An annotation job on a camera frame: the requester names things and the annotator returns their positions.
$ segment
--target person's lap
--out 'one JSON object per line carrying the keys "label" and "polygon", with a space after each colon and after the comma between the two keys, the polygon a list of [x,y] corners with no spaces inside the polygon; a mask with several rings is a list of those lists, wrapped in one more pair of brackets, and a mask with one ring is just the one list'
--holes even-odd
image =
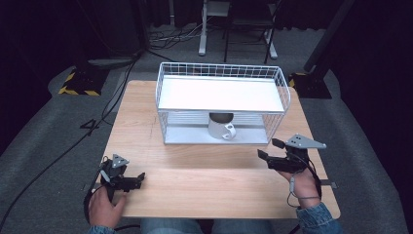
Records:
{"label": "person's lap", "polygon": [[[203,234],[195,219],[190,218],[142,218],[142,234]],[[274,233],[271,222],[265,219],[215,219],[212,234],[270,234]]]}

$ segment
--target chair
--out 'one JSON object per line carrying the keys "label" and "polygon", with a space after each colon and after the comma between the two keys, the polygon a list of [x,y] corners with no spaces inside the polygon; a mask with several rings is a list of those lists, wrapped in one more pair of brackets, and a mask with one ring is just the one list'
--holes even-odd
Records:
{"label": "chair", "polygon": [[[228,9],[228,17],[226,28],[224,31],[225,41],[225,56],[224,62],[227,61],[228,44],[245,44],[245,45],[262,45],[259,41],[264,39],[267,45],[266,56],[264,63],[267,63],[268,55],[270,54],[271,42],[274,36],[274,17],[275,12],[271,12],[268,0],[231,0]],[[258,41],[255,42],[230,42],[230,31],[262,31]],[[269,43],[266,42],[265,32],[270,32]]]}

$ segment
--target metal rack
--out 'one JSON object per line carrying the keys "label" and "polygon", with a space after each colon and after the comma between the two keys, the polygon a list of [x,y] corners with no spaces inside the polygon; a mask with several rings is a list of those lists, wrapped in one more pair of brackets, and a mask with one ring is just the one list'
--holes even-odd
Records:
{"label": "metal rack", "polygon": [[[164,143],[268,144],[290,93],[277,66],[163,62],[156,104]],[[234,113],[237,136],[210,137],[209,112]]]}

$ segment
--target black cable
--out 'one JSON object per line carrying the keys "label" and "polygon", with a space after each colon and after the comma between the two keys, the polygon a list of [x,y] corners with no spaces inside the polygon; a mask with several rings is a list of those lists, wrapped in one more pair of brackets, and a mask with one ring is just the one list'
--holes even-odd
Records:
{"label": "black cable", "polygon": [[155,53],[155,52],[152,52],[152,51],[150,51],[150,50],[146,50],[146,51],[147,51],[149,54],[153,55],[153,56],[160,57],[160,58],[162,58],[162,59],[166,59],[166,60],[171,61],[171,62],[177,62],[177,61],[172,60],[172,59],[170,59],[170,58],[168,58],[168,57],[164,57],[164,56],[161,56],[161,55],[159,55],[159,54],[157,54],[157,53]]}
{"label": "black cable", "polygon": [[[129,67],[128,70],[128,74],[127,76],[129,77],[130,73],[131,73],[131,68],[134,66],[134,64],[136,63],[137,59],[131,64],[131,66]],[[118,101],[121,98],[121,95],[125,89],[126,85],[124,84],[123,86],[123,90],[121,91],[121,94],[118,96],[118,99],[116,100],[115,104],[110,108],[110,110],[97,122],[96,125],[92,126],[87,133],[85,133],[82,137],[80,137],[74,144],[72,144],[66,151],[64,151],[60,156],[58,156],[49,166],[47,166],[42,172],[40,172],[35,178],[33,178],[32,180],[30,180],[30,182],[22,189],[22,191],[19,193],[19,195],[15,198],[15,200],[12,202],[12,204],[9,206],[9,208],[6,210],[2,221],[0,223],[0,233],[1,230],[3,229],[3,226],[6,222],[6,219],[10,213],[10,211],[12,210],[13,206],[16,204],[16,202],[19,200],[19,198],[24,194],[24,192],[45,172],[47,171],[51,166],[53,166],[55,163],[57,163],[60,159],[62,159],[66,154],[68,154],[74,147],[76,147],[82,140],[84,140],[89,134],[92,133],[93,130],[95,130],[100,124],[101,122],[104,121],[104,119],[110,114],[110,112],[113,110],[113,108],[115,107],[116,103],[118,103]]]}
{"label": "black cable", "polygon": [[127,57],[133,57],[134,55],[138,54],[138,52],[140,51],[137,50],[135,53],[133,54],[123,54],[120,53],[114,49],[112,49],[109,45],[107,45],[107,43],[103,40],[103,38],[100,36],[99,32],[97,31],[97,29],[94,27],[94,24],[92,23],[91,18],[88,16],[88,13],[86,12],[85,8],[82,6],[82,4],[79,2],[79,0],[76,0],[77,4],[79,5],[79,8],[82,10],[83,15],[85,16],[85,18],[88,20],[88,23],[90,25],[90,27],[92,28],[92,30],[94,31],[94,34],[96,35],[96,37],[99,39],[99,41],[102,43],[103,46],[105,46],[109,51],[111,51],[112,53],[118,55],[118,56],[127,56]]}
{"label": "black cable", "polygon": [[136,60],[135,60],[132,64],[130,64],[130,66],[127,68],[127,70],[125,71],[125,78],[124,78],[124,80],[122,81],[121,85],[116,89],[115,94],[114,94],[114,95],[112,96],[112,98],[106,103],[106,105],[105,105],[104,108],[103,108],[103,111],[102,111],[102,113],[101,113],[101,118],[103,119],[103,122],[105,122],[105,123],[108,124],[108,125],[113,125],[113,124],[107,122],[107,121],[105,120],[105,118],[103,118],[103,116],[104,116],[104,114],[105,114],[105,112],[106,112],[106,110],[107,110],[107,107],[109,106],[110,102],[111,102],[112,99],[118,94],[119,90],[120,90],[121,87],[122,87],[122,91],[119,93],[118,99],[115,101],[115,103],[114,103],[113,106],[111,107],[110,111],[112,111],[112,110],[115,108],[115,106],[116,106],[116,104],[118,103],[119,99],[121,98],[123,92],[125,91],[126,84],[128,83],[129,74],[131,73],[131,69],[133,68],[133,66],[134,66],[135,63],[136,63]]}

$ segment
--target chair leg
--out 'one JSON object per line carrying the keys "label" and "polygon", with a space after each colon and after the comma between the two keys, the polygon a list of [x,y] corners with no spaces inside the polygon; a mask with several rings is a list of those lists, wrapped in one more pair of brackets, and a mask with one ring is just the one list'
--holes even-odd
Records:
{"label": "chair leg", "polygon": [[270,40],[269,43],[267,43],[267,53],[265,55],[265,59],[264,59],[264,64],[267,64],[267,60],[268,60],[268,55],[270,54],[270,50],[271,50],[271,44],[273,43],[273,37],[274,37],[274,28],[271,30],[271,35],[270,35]]}
{"label": "chair leg", "polygon": [[227,62],[227,54],[228,54],[228,43],[230,39],[230,29],[225,30],[225,55],[224,55],[224,62]]}

